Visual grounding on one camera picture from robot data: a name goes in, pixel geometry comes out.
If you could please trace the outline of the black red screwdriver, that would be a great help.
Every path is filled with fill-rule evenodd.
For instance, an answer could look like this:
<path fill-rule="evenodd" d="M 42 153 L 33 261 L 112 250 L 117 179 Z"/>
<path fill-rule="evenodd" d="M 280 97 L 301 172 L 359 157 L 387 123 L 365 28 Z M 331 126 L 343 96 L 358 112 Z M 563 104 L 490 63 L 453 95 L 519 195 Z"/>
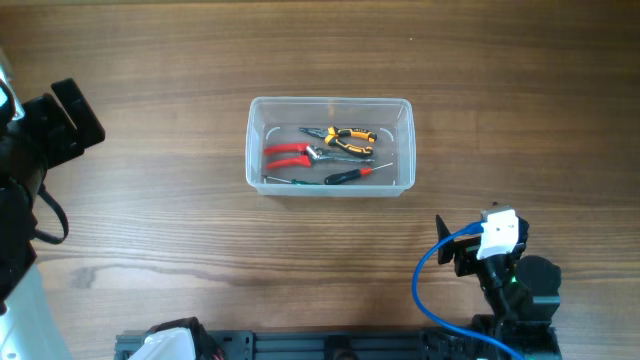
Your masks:
<path fill-rule="evenodd" d="M 385 165 L 380 165 L 374 168 L 371 167 L 367 167 L 367 168 L 359 168 L 359 169 L 354 169 L 354 170 L 350 170 L 350 171 L 346 171 L 346 172 L 342 172 L 342 173 L 336 173 L 336 174 L 332 174 L 327 176 L 324 179 L 324 184 L 325 185 L 340 185 L 352 180 L 357 180 L 359 178 L 362 177 L 366 177 L 368 175 L 370 175 L 371 173 L 373 173 L 376 170 L 385 168 L 385 167 L 389 167 L 391 166 L 391 163 L 385 164 Z"/>

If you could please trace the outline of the silver wrench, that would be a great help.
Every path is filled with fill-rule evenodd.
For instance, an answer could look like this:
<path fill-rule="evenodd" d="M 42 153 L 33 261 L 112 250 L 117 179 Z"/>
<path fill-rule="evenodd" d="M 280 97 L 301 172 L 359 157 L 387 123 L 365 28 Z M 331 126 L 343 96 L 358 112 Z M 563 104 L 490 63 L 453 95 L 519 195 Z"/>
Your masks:
<path fill-rule="evenodd" d="M 341 162 L 354 162 L 354 163 L 370 163 L 373 162 L 371 158 L 359 158 L 353 155 L 337 153 L 335 151 L 308 145 L 304 152 L 310 158 L 311 162 L 322 161 L 341 161 Z"/>

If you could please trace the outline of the orange black pliers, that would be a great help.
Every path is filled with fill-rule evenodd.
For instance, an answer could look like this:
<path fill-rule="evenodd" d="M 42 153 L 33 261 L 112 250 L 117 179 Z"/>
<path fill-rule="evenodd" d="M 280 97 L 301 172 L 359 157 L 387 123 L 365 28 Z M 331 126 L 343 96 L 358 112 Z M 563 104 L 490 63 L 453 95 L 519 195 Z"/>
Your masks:
<path fill-rule="evenodd" d="M 358 158 L 370 158 L 373 156 L 373 147 L 370 145 L 377 141 L 377 134 L 363 128 L 328 128 L 300 127 L 299 131 L 307 135 L 322 139 L 327 145 L 336 147 L 349 155 Z M 370 144 L 359 146 L 351 143 L 352 139 L 367 141 Z"/>

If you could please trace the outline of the green handled screwdriver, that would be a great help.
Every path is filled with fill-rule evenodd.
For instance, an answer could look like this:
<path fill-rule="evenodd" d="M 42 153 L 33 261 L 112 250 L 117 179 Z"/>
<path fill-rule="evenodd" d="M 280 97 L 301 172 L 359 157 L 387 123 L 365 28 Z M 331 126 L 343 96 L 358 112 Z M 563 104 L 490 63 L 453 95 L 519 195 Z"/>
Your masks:
<path fill-rule="evenodd" d="M 289 179 L 283 179 L 283 178 L 278 178 L 278 177 L 269 176 L 269 175 L 263 175 L 262 177 L 266 180 L 272 180 L 272 181 L 277 181 L 277 182 L 291 184 L 291 185 L 322 185 L 321 183 L 316 183 L 316 182 L 308 182 L 308 181 L 297 180 L 297 179 L 289 180 Z"/>

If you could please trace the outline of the red handled snips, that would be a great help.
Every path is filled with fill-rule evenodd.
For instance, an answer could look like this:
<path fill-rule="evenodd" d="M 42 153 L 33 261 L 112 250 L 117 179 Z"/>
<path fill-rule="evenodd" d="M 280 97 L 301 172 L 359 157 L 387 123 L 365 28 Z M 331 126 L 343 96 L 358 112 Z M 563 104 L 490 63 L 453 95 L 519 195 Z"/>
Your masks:
<path fill-rule="evenodd" d="M 269 162 L 266 165 L 268 170 L 289 168 L 289 167 L 303 167 L 310 168 L 315 163 L 312 163 L 310 158 L 304 152 L 305 148 L 311 143 L 287 143 L 271 145 L 263 150 L 263 154 L 268 158 Z"/>

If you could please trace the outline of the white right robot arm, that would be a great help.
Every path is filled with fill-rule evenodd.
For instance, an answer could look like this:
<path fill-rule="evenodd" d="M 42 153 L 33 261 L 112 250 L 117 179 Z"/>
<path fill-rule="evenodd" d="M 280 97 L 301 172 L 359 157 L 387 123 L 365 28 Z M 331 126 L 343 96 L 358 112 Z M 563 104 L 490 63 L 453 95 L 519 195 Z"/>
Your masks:
<path fill-rule="evenodd" d="M 481 238 L 452 240 L 438 250 L 438 263 L 454 263 L 457 276 L 478 278 L 492 312 L 475 315 L 474 332 L 509 346 L 525 359 L 562 357 L 552 317 L 560 306 L 561 269 L 540 256 L 526 256 L 529 223 L 518 220 L 519 238 L 508 255 L 476 258 Z"/>

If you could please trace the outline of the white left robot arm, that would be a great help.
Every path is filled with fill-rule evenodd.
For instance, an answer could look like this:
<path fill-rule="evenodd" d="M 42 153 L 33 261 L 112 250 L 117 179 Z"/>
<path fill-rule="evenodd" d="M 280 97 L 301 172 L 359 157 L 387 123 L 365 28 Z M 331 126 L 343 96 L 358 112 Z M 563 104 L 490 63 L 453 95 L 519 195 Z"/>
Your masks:
<path fill-rule="evenodd" d="M 32 245 L 62 244 L 67 216 L 44 184 L 47 172 L 104 141 L 105 130 L 77 83 L 58 81 L 19 104 L 1 85 L 1 356 L 68 359 L 50 312 Z"/>

